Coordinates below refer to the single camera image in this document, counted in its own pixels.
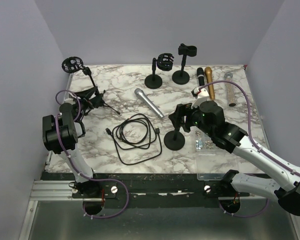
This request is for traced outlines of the glitter microphone silver grille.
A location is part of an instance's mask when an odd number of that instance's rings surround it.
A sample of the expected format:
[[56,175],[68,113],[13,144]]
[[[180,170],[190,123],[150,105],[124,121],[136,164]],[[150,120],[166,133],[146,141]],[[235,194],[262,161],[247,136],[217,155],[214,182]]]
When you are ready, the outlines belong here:
[[[227,82],[232,82],[233,80],[233,74],[231,72],[226,72],[224,74],[224,80]],[[236,97],[233,85],[230,83],[225,84],[226,87],[226,94],[227,94],[227,104],[229,107],[235,107],[236,106]]]

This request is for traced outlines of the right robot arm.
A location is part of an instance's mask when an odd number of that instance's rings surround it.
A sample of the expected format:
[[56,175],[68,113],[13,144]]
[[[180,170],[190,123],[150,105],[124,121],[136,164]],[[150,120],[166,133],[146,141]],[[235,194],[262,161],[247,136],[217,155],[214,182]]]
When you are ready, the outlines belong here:
[[199,106],[178,104],[170,119],[175,129],[190,132],[196,127],[210,137],[221,150],[234,154],[262,170],[266,178],[229,170],[220,183],[220,191],[231,196],[235,192],[261,196],[278,204],[288,213],[300,216],[300,167],[277,156],[239,126],[225,120],[224,110],[212,100]]

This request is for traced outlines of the black clip microphone stand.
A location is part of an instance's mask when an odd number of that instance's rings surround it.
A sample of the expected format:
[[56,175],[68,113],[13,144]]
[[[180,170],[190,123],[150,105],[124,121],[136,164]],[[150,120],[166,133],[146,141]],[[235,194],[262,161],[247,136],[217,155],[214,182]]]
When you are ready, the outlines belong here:
[[172,75],[172,81],[177,85],[185,85],[190,80],[190,75],[185,71],[187,57],[195,57],[197,55],[197,47],[194,45],[185,45],[181,43],[178,47],[178,55],[182,56],[181,69]]

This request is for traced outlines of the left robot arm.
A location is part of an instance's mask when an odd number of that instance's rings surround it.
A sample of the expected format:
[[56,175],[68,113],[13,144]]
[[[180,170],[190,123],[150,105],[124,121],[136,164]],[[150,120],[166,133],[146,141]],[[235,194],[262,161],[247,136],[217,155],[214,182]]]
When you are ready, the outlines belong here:
[[45,148],[61,157],[72,171],[75,181],[73,188],[84,191],[94,198],[100,194],[101,185],[94,179],[94,170],[86,163],[79,148],[79,138],[86,129],[83,117],[88,109],[80,94],[61,90],[55,95],[59,113],[42,118],[42,140]]

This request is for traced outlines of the black microphone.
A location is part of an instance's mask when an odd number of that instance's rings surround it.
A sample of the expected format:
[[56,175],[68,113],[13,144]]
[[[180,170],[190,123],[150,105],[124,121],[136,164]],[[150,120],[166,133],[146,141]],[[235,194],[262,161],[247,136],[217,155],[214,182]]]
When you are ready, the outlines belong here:
[[202,67],[197,68],[196,76],[198,78],[198,85],[204,86],[205,85],[205,72]]

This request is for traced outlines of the gold microphone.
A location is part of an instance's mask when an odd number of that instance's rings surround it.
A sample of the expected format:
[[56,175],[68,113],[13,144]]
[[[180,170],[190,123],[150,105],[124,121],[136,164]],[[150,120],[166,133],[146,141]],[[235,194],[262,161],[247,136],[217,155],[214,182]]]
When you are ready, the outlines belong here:
[[[212,83],[213,82],[213,71],[212,71],[211,67],[207,66],[204,69],[204,73],[205,73],[205,76],[206,76],[207,83],[208,84]],[[215,100],[215,90],[214,90],[214,85],[213,84],[210,84],[208,86],[208,92],[209,92],[210,99],[212,101],[214,101]]]

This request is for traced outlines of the black round base stand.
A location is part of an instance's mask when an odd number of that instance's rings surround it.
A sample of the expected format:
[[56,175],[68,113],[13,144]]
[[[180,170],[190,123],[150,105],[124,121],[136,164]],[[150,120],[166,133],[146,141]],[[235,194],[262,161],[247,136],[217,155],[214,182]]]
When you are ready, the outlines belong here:
[[185,126],[184,120],[172,122],[173,130],[165,134],[164,145],[171,151],[181,150],[186,143],[185,136],[180,132],[180,129]]

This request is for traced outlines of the black tripod shock mount stand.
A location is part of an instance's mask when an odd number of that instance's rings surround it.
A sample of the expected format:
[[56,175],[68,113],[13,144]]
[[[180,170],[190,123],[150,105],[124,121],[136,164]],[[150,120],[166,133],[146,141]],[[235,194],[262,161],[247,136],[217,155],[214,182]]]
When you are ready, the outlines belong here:
[[[93,77],[92,77],[92,71],[90,70],[90,68],[88,66],[84,65],[83,60],[80,57],[77,56],[71,56],[66,58],[62,64],[61,67],[63,69],[64,72],[68,73],[68,74],[74,74],[77,73],[79,71],[82,71],[82,73],[86,76],[89,77],[91,83],[92,83],[92,87],[97,87],[97,96],[102,96],[102,106],[101,107],[106,107],[106,108],[110,108],[111,110],[113,110],[115,113],[117,113],[118,115],[120,115],[121,113],[118,110],[115,110],[113,107],[111,107],[110,105],[108,105],[105,101],[104,101],[104,94],[106,93],[106,91],[104,90],[103,92],[99,91],[98,86],[96,85]],[[76,111],[76,104],[73,104],[73,110],[74,112],[77,114],[78,112]]]

